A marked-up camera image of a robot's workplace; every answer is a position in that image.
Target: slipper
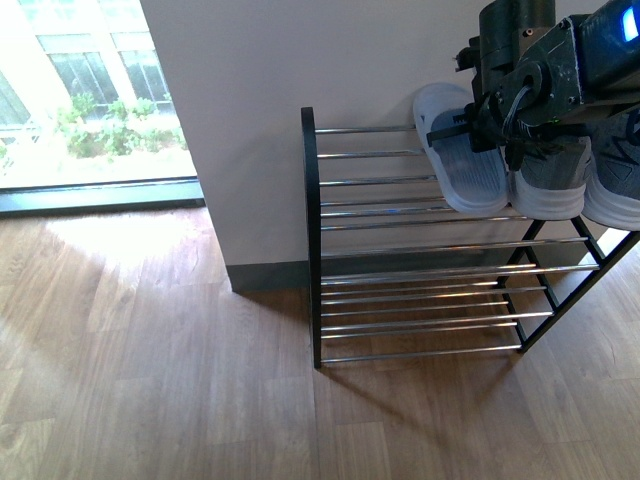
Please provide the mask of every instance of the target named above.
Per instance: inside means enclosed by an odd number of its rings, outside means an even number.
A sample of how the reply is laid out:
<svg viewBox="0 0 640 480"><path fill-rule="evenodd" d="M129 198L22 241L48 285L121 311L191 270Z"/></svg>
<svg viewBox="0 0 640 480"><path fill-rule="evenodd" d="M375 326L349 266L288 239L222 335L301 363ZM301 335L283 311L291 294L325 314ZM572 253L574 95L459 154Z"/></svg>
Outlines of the slipper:
<svg viewBox="0 0 640 480"><path fill-rule="evenodd" d="M464 113L471 102L473 97L463 88L434 83L416 95L413 116L447 203L462 213L493 215L508 203L507 172L500 151L474 153L467 135L437 140L433 146L427 142L427 133L455 126L454 116Z"/></svg>

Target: green plant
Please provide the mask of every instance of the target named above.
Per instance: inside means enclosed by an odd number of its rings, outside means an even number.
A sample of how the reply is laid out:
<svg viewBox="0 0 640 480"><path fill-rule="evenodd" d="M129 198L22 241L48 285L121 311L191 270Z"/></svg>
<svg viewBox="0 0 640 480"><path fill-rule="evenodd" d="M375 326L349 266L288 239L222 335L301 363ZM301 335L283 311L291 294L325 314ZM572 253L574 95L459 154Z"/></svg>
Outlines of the green plant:
<svg viewBox="0 0 640 480"><path fill-rule="evenodd" d="M159 152L162 147L162 142L167 137L167 132L159 130L157 128L151 128L145 130L140 134L140 145L148 152Z"/></svg>
<svg viewBox="0 0 640 480"><path fill-rule="evenodd" d="M182 150L187 150L187 141L184 138L184 132L182 127L174 128L171 133L173 134L173 140L178 144Z"/></svg>
<svg viewBox="0 0 640 480"><path fill-rule="evenodd" d="M96 102L90 93L82 93L71 97L71 105L78 113L78 117L86 120L89 115L96 109Z"/></svg>
<svg viewBox="0 0 640 480"><path fill-rule="evenodd" d="M129 110L122 100L116 100L115 102L110 103L107 107L107 111L109 113L107 113L106 117L115 118L123 122L126 121L129 116Z"/></svg>
<svg viewBox="0 0 640 480"><path fill-rule="evenodd" d="M156 113L155 104L148 98L139 98L131 108L131 115L139 120L146 120L149 115Z"/></svg>
<svg viewBox="0 0 640 480"><path fill-rule="evenodd" d="M96 103L93 99L93 95L91 95L90 93L74 95L73 97L71 97L70 108L58 109L58 130L63 133L65 133L65 131L67 130L71 130L71 125L79 123L79 120L85 121L87 117L93 113L95 108Z"/></svg>
<svg viewBox="0 0 640 480"><path fill-rule="evenodd" d="M140 134L124 121L106 119L98 140L109 155L129 155L140 144Z"/></svg>
<svg viewBox="0 0 640 480"><path fill-rule="evenodd" d="M70 127L65 134L67 151L76 158L94 157L100 153L96 135L86 131L80 125Z"/></svg>

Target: gray baseboard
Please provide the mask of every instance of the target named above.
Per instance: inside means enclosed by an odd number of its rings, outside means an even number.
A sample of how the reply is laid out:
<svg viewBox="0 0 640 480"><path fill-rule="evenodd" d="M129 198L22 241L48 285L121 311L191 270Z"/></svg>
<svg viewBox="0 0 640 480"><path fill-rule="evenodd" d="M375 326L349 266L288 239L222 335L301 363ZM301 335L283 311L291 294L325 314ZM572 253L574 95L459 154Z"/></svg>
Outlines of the gray baseboard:
<svg viewBox="0 0 640 480"><path fill-rule="evenodd" d="M234 292L309 286L309 267L306 261L227 265L227 273Z"/></svg>

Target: cable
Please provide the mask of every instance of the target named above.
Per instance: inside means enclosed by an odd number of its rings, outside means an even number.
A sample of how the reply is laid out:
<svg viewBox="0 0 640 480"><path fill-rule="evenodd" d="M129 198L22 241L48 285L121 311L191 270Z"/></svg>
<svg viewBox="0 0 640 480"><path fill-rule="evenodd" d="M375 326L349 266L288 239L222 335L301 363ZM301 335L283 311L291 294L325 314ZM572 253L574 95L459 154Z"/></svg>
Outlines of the cable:
<svg viewBox="0 0 640 480"><path fill-rule="evenodd" d="M513 104L509 109L509 113L507 113L507 116L504 118L504 122L502 124L502 135L504 135L505 137L509 138L509 137L512 137L515 133L517 133L520 135L525 135L528 138L532 138L532 134L530 130L531 126L527 125L521 120L516 120L516 115L518 114L518 108L520 108L520 103L522 102L522 99L524 98L524 96L527 93L529 93L531 90L533 90L533 87L531 85L523 85L523 87L520 89L520 91L516 95L516 98L513 100Z"/></svg>

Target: gray sneaker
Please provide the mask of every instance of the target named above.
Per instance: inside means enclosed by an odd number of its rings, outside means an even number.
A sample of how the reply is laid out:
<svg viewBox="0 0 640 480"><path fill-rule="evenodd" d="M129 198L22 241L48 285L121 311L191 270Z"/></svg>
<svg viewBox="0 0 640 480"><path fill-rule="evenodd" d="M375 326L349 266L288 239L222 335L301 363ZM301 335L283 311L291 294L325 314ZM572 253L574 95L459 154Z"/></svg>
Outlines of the gray sneaker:
<svg viewBox="0 0 640 480"><path fill-rule="evenodd" d="M536 220L580 215L591 163L589 137L561 136L525 154L520 170L509 172L509 201Z"/></svg>
<svg viewBox="0 0 640 480"><path fill-rule="evenodd" d="M584 216L607 227L640 230L640 116L638 110L598 124Z"/></svg>

